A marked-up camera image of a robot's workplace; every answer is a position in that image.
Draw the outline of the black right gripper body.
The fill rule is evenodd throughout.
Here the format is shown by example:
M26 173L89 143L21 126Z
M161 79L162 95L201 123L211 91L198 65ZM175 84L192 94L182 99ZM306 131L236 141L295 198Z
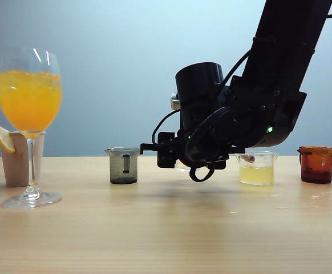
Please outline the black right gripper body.
M161 132L157 143L157 165L161 168L173 168L179 160L189 168L211 167L217 170L226 167L229 160L227 146L205 138L195 138L191 133Z

